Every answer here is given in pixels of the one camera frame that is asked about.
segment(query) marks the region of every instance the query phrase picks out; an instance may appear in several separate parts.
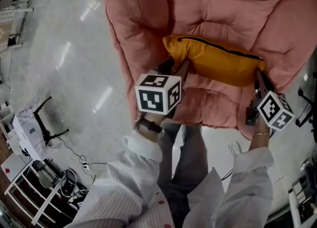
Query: pink armchair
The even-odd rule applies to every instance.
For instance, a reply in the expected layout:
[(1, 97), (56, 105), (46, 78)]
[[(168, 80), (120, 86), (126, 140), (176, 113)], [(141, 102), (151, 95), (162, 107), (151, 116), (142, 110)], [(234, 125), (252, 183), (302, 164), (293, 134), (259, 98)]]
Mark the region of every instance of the pink armchair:
[[(104, 0), (127, 84), (132, 119), (134, 84), (166, 58), (162, 38), (182, 33), (221, 40), (260, 55), (279, 91), (287, 88), (317, 44), (317, 0)], [(238, 88), (190, 74), (174, 121), (236, 128), (250, 138), (245, 109), (253, 86)]]

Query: chair wheel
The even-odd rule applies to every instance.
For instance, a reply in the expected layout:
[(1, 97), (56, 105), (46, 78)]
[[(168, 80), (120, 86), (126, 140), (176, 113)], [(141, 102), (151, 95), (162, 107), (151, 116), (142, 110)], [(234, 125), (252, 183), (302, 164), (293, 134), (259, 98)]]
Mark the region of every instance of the chair wheel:
[(304, 94), (303, 90), (298, 90), (297, 93), (298, 93), (298, 96), (300, 96), (300, 97), (303, 96), (303, 94)]

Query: shirt sleeve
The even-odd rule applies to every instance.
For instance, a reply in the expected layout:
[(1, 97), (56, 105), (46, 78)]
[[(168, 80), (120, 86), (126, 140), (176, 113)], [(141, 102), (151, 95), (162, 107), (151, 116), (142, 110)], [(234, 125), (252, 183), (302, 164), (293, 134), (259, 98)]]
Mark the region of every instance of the shirt sleeve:
[(273, 201), (267, 174), (272, 164), (273, 157), (267, 147), (235, 158), (232, 178), (216, 215), (216, 228), (264, 227)]
[(121, 228), (149, 205), (159, 176), (160, 147), (136, 131), (123, 143), (128, 149), (107, 164), (68, 228)]

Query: polished floor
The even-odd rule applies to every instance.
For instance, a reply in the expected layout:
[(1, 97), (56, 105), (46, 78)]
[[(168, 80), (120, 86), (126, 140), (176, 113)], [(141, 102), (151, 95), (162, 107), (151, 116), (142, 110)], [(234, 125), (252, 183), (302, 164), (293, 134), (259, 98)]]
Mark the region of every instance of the polished floor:
[[(125, 97), (124, 79), (117, 53), (112, 45), (100, 0), (30, 0), (34, 11), (24, 21), (24, 46), (12, 52), (10, 84), (5, 91), (16, 110), (34, 96), (40, 101), (52, 96), (40, 116), (52, 133), (69, 128), (62, 139), (89, 163), (106, 163), (124, 148), (121, 137), (132, 129)], [(8, 81), (10, 55), (1, 62)], [(309, 107), (298, 97), (302, 88), (311, 97), (315, 89), (312, 72), (316, 58), (303, 68), (286, 93), (296, 117), (303, 117)], [(283, 132), (276, 132), (269, 148), (275, 165), (268, 172), (273, 184), (272, 212), (288, 203), (288, 189), (301, 174), (299, 167), (315, 147), (312, 126), (298, 128), (294, 122)], [(229, 147), (238, 142), (247, 151), (250, 142), (236, 130), (203, 128), (209, 165), (225, 176), (233, 164)], [(180, 154), (181, 136), (174, 147), (173, 167)], [(83, 184), (92, 183), (84, 174), (79, 157), (65, 146), (52, 157), (61, 169), (73, 168)], [(105, 165), (91, 165), (86, 173), (94, 176)], [(224, 181), (227, 188), (230, 179)]]

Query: zipper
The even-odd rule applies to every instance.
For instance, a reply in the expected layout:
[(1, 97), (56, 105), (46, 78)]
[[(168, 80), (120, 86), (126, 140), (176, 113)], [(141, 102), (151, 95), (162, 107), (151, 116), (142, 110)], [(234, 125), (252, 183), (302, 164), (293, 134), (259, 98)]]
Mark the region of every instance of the zipper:
[(226, 48), (224, 48), (224, 47), (222, 47), (220, 45), (213, 44), (213, 43), (210, 43), (210, 42), (208, 42), (206, 40), (203, 40), (203, 39), (200, 39), (200, 38), (196, 38), (196, 37), (182, 37), (182, 38), (178, 38), (177, 41), (182, 41), (183, 39), (196, 40), (196, 41), (199, 41), (199, 42), (203, 42), (203, 43), (205, 43), (208, 46), (212, 46), (214, 48), (218, 48), (220, 50), (223, 50), (223, 51), (225, 51), (227, 53), (230, 53), (230, 54), (233, 54), (233, 55), (243, 56), (243, 57), (247, 57), (247, 58), (251, 58), (251, 59), (263, 60), (262, 58), (260, 58), (258, 56), (255, 56), (255, 55), (244, 54), (244, 53), (239, 52), (239, 51), (227, 50)]

